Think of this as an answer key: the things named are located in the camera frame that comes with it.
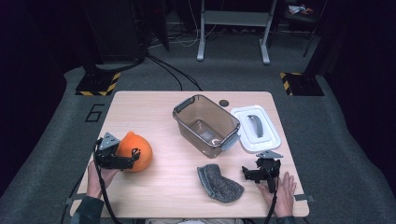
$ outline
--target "black stand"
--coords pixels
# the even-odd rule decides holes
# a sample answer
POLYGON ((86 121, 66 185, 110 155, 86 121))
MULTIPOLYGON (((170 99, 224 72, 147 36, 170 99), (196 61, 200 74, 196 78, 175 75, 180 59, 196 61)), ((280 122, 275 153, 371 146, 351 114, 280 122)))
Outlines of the black stand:
POLYGON ((280 74, 287 95, 324 96, 324 93, 319 86, 315 76, 323 65, 324 61, 326 60, 329 52, 331 51, 336 38, 340 35, 341 29, 339 24, 342 24, 340 23, 341 20, 339 19, 339 17, 334 18, 331 16, 332 13, 337 12, 336 9, 337 4, 330 1, 323 15, 323 17, 327 19, 325 20, 325 24, 322 24, 322 27, 324 28, 324 33, 322 34, 318 46, 315 49, 315 52, 312 55, 308 66, 305 68, 305 71, 302 74, 280 74))
POLYGON ((68 38, 74 52, 85 70, 85 76, 76 87, 76 95, 109 95, 115 88, 115 84, 120 76, 120 72, 131 69, 144 61, 136 59, 131 65, 117 69, 101 69, 96 66, 92 53, 87 47, 87 40, 81 32, 81 21, 77 21, 74 14, 70 12, 70 5, 61 5, 64 13, 64 23, 67 29, 68 38))
POLYGON ((324 96, 315 77, 308 78, 300 73, 281 73, 280 77, 287 95, 324 96))
POLYGON ((76 95, 109 95, 116 87, 120 77, 120 72, 133 68, 140 64, 141 61, 124 66, 118 69, 104 70, 96 67, 94 64, 85 69, 85 76, 76 87, 76 95))

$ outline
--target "small round object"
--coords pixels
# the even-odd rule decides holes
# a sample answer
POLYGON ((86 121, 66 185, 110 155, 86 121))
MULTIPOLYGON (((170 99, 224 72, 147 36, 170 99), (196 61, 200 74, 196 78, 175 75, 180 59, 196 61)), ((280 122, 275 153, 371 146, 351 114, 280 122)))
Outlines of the small round object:
POLYGON ((226 106, 228 106, 230 104, 230 102, 228 102, 227 100, 220 100, 219 104, 222 107, 226 107, 226 106))

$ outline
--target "wooden table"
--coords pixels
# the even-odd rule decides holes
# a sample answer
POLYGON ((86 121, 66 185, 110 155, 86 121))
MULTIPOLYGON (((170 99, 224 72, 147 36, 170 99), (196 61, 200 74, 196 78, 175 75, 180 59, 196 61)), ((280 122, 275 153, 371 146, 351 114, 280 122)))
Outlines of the wooden table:
MULTIPOLYGON (((99 137, 109 132, 122 139, 129 131, 145 137, 153 148, 152 164, 140 173, 118 172, 107 189, 108 197, 117 217, 150 218, 215 218, 215 217, 266 217, 269 207, 256 184, 246 180, 242 166, 257 169, 255 154, 247 153, 236 142, 215 159, 209 159, 179 132, 172 117, 173 108, 194 94, 202 94, 218 103, 227 100, 225 107, 233 108, 261 105, 281 139, 275 152, 282 154, 280 176, 286 171, 297 182, 295 194, 304 194, 293 158, 290 154, 276 106, 271 93, 263 91, 119 91, 115 94, 99 137), (221 174, 245 188, 242 197, 233 203, 220 203, 211 199, 199 180, 197 167, 209 163, 219 165, 221 174)), ((78 193, 85 193, 87 173, 78 193)), ((73 216, 80 201, 74 201, 73 216)), ((306 217, 307 201, 294 204, 294 215, 306 217)), ((103 217, 109 217, 104 208, 103 217)))

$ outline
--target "sleeve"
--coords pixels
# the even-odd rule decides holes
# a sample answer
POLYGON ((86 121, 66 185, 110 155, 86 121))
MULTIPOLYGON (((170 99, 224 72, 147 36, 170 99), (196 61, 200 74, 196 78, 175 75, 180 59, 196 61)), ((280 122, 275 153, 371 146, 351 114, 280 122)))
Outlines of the sleeve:
POLYGON ((296 220, 294 219, 294 216, 290 217, 279 217, 276 219, 276 224, 295 224, 296 220))
POLYGON ((104 202, 90 197, 85 196, 82 199, 81 204, 76 210, 76 213, 71 219, 71 224, 98 224, 100 223, 100 216, 104 202))

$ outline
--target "black cable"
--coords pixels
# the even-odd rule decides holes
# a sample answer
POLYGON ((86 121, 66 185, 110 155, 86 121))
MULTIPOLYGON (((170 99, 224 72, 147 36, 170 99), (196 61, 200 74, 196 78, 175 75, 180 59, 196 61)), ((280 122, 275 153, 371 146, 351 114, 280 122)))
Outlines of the black cable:
POLYGON ((96 162, 96 157, 94 156, 96 147, 98 147, 101 144, 102 140, 103 140, 103 138, 100 138, 95 141, 95 144, 93 146, 93 162, 95 164, 96 172, 98 173, 98 176, 99 176, 99 183, 100 183, 100 187, 102 189, 102 194, 103 194, 103 198, 105 200, 107 211, 110 214, 111 219, 113 219, 114 223, 121 224, 121 222, 119 222, 117 220, 116 216, 114 215, 113 209, 111 208, 110 201, 108 200, 108 196, 107 196, 105 180, 102 178, 101 170, 99 168, 99 165, 96 162))
POLYGON ((159 62, 157 62, 156 59, 152 58, 151 56, 147 56, 149 59, 151 59, 152 61, 154 61, 156 64, 158 64, 159 66, 161 66, 163 69, 165 69, 166 71, 168 71, 168 73, 170 73, 178 82, 178 85, 180 86, 180 90, 183 91, 183 86, 181 85, 180 80, 178 80, 178 78, 175 76, 175 74, 173 74, 169 69, 165 68, 162 64, 160 64, 159 62))
POLYGON ((244 224, 256 224, 251 218, 243 218, 242 221, 244 224))
MULTIPOLYGON (((177 40, 178 38, 184 38, 184 37, 189 37, 189 36, 183 35, 182 33, 174 34, 174 35, 169 35, 168 40, 177 40)), ((161 45, 161 41, 158 39, 158 37, 154 36, 152 37, 148 48, 156 47, 158 45, 161 45)))
MULTIPOLYGON (((267 168, 265 168, 265 167, 263 167, 263 168, 268 173, 269 178, 272 178, 272 176, 271 176, 270 172, 267 170, 267 168)), ((264 220, 264 224, 268 224, 270 222, 271 216, 274 213, 274 209, 275 209, 275 205, 276 205, 276 199, 277 199, 276 193, 277 193, 278 185, 279 185, 279 175, 276 177, 276 186, 275 186, 275 190, 274 190, 273 200, 272 200, 272 203, 271 203, 270 210, 268 211, 268 215, 267 215, 267 217, 264 220)))
MULTIPOLYGON (((84 176, 84 173, 85 173, 85 172, 83 172, 82 175, 79 177, 79 179, 78 179, 78 181, 76 182, 75 186, 74 186, 73 189, 70 191, 69 197, 68 197, 67 199, 72 198, 72 196, 73 196, 73 194, 74 194, 74 192, 75 192, 75 190, 76 190, 78 184, 81 182, 82 177, 84 176)), ((68 202, 65 202, 65 203, 64 203, 64 212, 62 213, 62 218, 61 218, 61 224, 64 223, 64 216, 65 216, 65 214, 66 214, 66 210, 67 210, 67 207, 68 207, 68 206, 69 206, 68 202)))
POLYGON ((182 71, 178 70, 177 68, 175 68, 175 67, 172 66, 171 64, 164 62, 163 60, 161 60, 161 59, 155 57, 154 55, 151 55, 149 52, 147 53, 147 55, 148 55, 148 57, 149 57, 151 60, 155 60, 155 61, 157 61, 158 63, 162 63, 162 64, 168 66, 169 68, 172 68, 172 69, 174 69, 175 71, 179 72, 182 76, 184 76, 184 77, 185 77, 186 79, 188 79, 192 84, 194 84, 194 86, 196 86, 196 87, 198 88, 199 91, 202 91, 202 88, 199 86, 198 82, 197 82, 193 77, 190 77, 189 75, 187 75, 187 74, 183 73, 182 71))
POLYGON ((308 219, 306 219, 306 217, 303 217, 303 220, 305 221, 306 224, 310 224, 308 219))

